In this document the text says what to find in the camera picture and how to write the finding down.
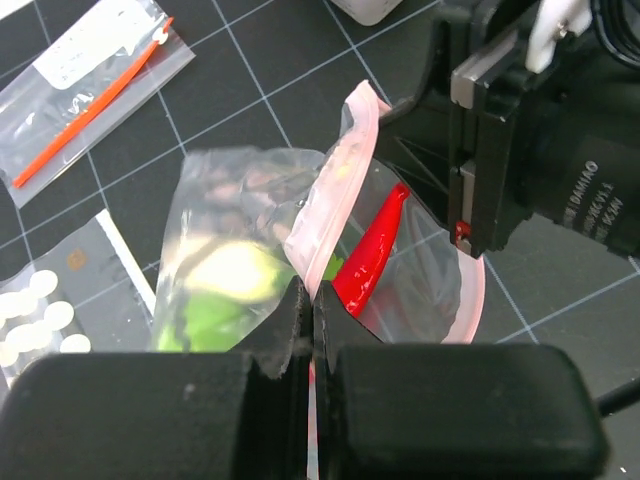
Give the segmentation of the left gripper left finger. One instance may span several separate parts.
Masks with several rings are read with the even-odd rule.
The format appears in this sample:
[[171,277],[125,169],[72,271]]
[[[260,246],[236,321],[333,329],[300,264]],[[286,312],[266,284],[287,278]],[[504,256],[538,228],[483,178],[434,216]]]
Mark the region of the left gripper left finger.
[[312,308],[298,278],[226,353],[57,354],[1,410],[5,479],[302,479]]

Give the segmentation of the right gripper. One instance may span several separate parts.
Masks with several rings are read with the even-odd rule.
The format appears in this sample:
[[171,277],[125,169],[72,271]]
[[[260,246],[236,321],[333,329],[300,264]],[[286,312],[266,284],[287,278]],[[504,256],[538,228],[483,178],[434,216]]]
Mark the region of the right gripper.
[[375,157],[469,256],[503,249],[533,215],[635,256],[639,5],[590,1],[589,28],[535,74],[525,58],[540,2],[481,3],[452,71],[450,23],[435,19],[416,90],[380,120]]

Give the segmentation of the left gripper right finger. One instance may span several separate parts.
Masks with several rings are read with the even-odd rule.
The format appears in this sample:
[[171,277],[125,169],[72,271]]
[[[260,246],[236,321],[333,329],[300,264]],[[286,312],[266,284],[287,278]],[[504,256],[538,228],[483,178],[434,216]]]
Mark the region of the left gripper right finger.
[[610,447],[576,365],[534,344],[385,344],[314,302],[323,479],[595,479]]

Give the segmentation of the bright green round fruit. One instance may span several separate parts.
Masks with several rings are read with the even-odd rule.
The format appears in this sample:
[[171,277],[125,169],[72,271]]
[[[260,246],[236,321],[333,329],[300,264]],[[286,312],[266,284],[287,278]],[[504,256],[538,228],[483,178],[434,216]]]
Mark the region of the bright green round fruit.
[[275,295],[259,303],[244,303],[221,294],[184,286],[163,319],[153,348],[163,352],[224,352],[237,345],[262,323],[283,298],[295,270],[280,261]]

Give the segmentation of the red chili pepper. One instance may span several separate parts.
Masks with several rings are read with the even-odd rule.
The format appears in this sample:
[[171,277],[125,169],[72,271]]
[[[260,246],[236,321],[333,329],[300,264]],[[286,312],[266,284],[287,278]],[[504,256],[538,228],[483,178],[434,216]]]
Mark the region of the red chili pepper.
[[409,189],[397,183],[332,281],[346,311],[358,318],[385,269],[396,241]]

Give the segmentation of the white radish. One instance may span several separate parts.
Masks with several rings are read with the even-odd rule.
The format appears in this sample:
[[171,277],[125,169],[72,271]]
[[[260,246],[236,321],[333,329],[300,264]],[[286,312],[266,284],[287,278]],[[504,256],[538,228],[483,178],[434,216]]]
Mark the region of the white radish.
[[230,241],[205,255],[186,274],[184,286],[221,294],[244,303],[263,302],[275,295],[283,266],[261,244]]

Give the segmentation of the pink zipper dotted bag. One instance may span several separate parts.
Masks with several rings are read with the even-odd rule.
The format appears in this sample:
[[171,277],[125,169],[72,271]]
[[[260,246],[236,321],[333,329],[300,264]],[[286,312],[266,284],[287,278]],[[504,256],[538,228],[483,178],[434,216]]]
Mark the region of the pink zipper dotted bag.
[[[165,228],[152,348],[186,274],[224,243],[261,244],[295,270],[311,297],[333,281],[402,183],[374,157],[387,110],[361,82],[344,101],[327,152],[233,147],[184,159]],[[459,252],[409,194],[391,255],[357,319],[387,342],[468,343],[485,285],[483,261]]]

